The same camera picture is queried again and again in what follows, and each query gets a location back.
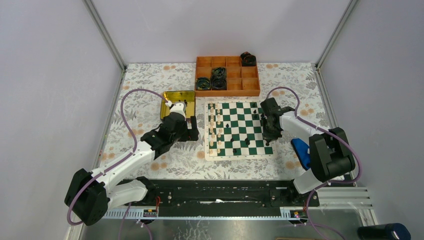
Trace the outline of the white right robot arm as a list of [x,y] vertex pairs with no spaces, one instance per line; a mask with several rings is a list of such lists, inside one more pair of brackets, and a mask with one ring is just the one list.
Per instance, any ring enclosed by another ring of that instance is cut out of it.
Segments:
[[266,145],[282,137],[286,131],[309,147],[309,169],[290,181],[286,193],[291,205],[301,205],[307,199],[307,193],[355,169],[356,163],[343,129],[325,130],[313,126],[297,116],[294,108],[280,107],[273,97],[262,101],[260,107],[263,111],[262,137]]

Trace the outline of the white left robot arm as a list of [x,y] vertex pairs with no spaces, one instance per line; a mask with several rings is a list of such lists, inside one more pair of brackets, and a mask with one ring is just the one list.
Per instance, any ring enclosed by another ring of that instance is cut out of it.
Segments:
[[81,168],[73,175],[64,199],[68,206],[68,223],[91,226],[109,209],[132,202],[140,202],[144,206],[152,204],[155,200],[154,190],[138,179],[127,183],[122,183],[122,180],[144,164],[167,153],[176,142],[198,139],[196,117],[191,116],[187,121],[182,114],[171,112],[158,128],[146,132],[136,147],[124,154],[123,158],[91,171]]

